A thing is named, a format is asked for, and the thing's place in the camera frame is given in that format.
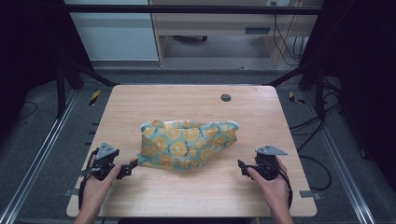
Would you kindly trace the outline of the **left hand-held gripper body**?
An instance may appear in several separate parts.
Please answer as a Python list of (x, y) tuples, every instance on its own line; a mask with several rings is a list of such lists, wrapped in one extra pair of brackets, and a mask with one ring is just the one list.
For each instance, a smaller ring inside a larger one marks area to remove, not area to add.
[(94, 175), (98, 180), (104, 180), (115, 166), (114, 159), (120, 154), (117, 148), (103, 142), (89, 157), (87, 167), (80, 176)]

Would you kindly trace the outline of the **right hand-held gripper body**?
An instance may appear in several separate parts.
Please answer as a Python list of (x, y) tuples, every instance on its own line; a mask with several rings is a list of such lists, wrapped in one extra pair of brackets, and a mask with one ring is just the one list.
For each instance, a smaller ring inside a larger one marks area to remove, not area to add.
[(271, 145), (256, 148), (255, 162), (258, 166), (257, 171), (265, 180), (274, 180), (281, 175), (285, 180), (288, 180), (284, 171), (280, 168), (277, 161), (278, 155), (287, 155), (288, 152)]

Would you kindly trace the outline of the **teal cloth with orange print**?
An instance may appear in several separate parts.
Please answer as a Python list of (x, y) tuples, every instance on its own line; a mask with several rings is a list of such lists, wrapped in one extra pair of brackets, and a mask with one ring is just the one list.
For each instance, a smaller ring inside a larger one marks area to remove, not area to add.
[(145, 122), (141, 126), (140, 166), (187, 171), (206, 164), (237, 141), (234, 121), (189, 120)]

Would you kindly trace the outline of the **person's right hand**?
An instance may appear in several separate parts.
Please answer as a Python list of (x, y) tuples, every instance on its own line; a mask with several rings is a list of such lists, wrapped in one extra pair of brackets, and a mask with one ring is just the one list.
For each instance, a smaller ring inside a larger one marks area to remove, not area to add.
[(286, 181), (280, 175), (274, 180), (266, 180), (253, 168), (248, 168), (247, 171), (262, 190), (264, 200), (269, 206), (273, 219), (290, 217)]

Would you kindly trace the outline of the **person's left hand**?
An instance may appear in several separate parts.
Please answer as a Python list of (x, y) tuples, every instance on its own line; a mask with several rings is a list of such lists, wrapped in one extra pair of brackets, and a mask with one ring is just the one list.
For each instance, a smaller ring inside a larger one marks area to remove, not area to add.
[(83, 202), (80, 213), (86, 218), (96, 218), (111, 188), (113, 181), (120, 172), (120, 166), (114, 166), (104, 180), (89, 177), (83, 191)]

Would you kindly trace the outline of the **yellow black striped tape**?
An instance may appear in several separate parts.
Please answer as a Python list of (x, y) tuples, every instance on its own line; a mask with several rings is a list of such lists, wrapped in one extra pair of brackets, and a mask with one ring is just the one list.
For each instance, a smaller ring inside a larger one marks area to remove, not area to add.
[(295, 96), (294, 96), (294, 93), (292, 91), (289, 92), (289, 99), (290, 99), (291, 102), (294, 102), (296, 104), (305, 105), (305, 100), (296, 99)]
[(95, 105), (96, 104), (96, 101), (97, 101), (100, 93), (101, 93), (100, 90), (94, 91), (94, 93), (92, 94), (92, 98), (91, 98), (91, 100), (89, 102), (89, 105)]

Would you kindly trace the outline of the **black metal stand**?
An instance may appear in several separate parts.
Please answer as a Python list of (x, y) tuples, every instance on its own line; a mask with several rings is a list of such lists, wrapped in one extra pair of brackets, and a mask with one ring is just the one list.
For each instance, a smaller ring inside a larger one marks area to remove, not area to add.
[(313, 84), (316, 85), (315, 94), (315, 111), (320, 120), (325, 120), (325, 108), (324, 108), (324, 78), (325, 69), (320, 63), (307, 62), (299, 65), (295, 69), (289, 71), (286, 75), (279, 77), (273, 81), (267, 83), (267, 86), (276, 87), (281, 83), (295, 77), (302, 75), (302, 78), (298, 84), (298, 87), (302, 91), (308, 90)]
[(56, 67), (56, 85), (58, 100), (58, 112), (56, 116), (57, 119), (59, 119), (66, 110), (64, 81), (67, 80), (73, 90), (80, 90), (84, 85), (84, 82), (79, 75), (80, 73), (85, 74), (108, 87), (114, 87), (118, 85), (117, 82), (100, 76), (87, 66), (77, 63), (71, 59), (61, 60)]

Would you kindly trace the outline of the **white cabinet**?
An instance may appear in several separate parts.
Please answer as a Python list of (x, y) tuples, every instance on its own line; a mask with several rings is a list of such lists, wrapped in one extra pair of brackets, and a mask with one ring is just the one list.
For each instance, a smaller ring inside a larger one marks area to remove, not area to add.
[(91, 61), (158, 60), (149, 13), (72, 12), (71, 18)]

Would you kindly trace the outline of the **dark curtain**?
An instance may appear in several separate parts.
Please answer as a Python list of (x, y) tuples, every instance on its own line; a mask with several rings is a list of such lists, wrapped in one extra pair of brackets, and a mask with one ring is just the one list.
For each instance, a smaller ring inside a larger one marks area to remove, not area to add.
[(304, 52), (341, 82), (340, 102), (361, 147), (396, 192), (396, 0), (324, 0)]
[[(64, 0), (0, 0), (0, 142), (10, 132), (32, 88), (55, 79), (57, 53), (45, 32), (25, 14), (31, 5), (65, 5)], [(35, 11), (75, 62), (93, 70), (69, 12)]]

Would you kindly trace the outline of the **light wooden desk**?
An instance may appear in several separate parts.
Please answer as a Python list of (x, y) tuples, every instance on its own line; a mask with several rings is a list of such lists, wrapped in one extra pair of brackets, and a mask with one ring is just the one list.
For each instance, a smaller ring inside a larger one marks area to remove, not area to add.
[[(321, 7), (324, 0), (148, 0), (152, 6)], [(290, 52), (286, 42), (309, 37), (315, 15), (153, 13), (157, 49), (165, 53), (163, 39), (171, 35), (253, 35), (262, 38), (270, 61), (277, 65)]]

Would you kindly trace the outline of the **aluminium floor rail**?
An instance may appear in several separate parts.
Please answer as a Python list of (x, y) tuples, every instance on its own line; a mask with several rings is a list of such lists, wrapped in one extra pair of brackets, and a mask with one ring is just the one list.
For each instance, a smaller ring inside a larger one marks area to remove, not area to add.
[(21, 211), (28, 194), (33, 187), (39, 173), (42, 170), (44, 163), (47, 160), (48, 155), (52, 151), (53, 145), (55, 144), (65, 122), (67, 121), (71, 110), (74, 107), (76, 99), (78, 97), (79, 91), (71, 90), (70, 95), (66, 101), (66, 106), (64, 111), (61, 113), (60, 117), (57, 118), (49, 133), (47, 134), (44, 142), (42, 143), (40, 149), (35, 155), (29, 169), (25, 173), (21, 183), (19, 184), (16, 192), (11, 198), (7, 207), (0, 215), (0, 224), (13, 224), (16, 220), (18, 213)]
[[(304, 93), (304, 97), (307, 101), (308, 107), (314, 116), (318, 114), (316, 104), (323, 103), (324, 110), (326, 111), (331, 106), (335, 108), (339, 107), (339, 103), (334, 93), (324, 93), (324, 96), (316, 102), (314, 94), (310, 91)], [(329, 158), (332, 162), (335, 172), (343, 186), (344, 192), (351, 204), (351, 207), (360, 224), (376, 224), (374, 215), (365, 201), (358, 184), (347, 167), (347, 163), (342, 157), (342, 154), (336, 145), (327, 124), (330, 123), (331, 112), (324, 113), (324, 120), (321, 128), (319, 129), (320, 136), (324, 142), (325, 148), (328, 151)]]

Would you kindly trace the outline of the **black horizontal frame bar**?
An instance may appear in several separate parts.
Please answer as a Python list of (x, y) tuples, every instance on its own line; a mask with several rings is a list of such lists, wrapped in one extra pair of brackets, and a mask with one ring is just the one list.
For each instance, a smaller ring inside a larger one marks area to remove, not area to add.
[(143, 5), (64, 5), (69, 12), (82, 13), (192, 13), (319, 15), (321, 7), (238, 7), (238, 6), (143, 6)]

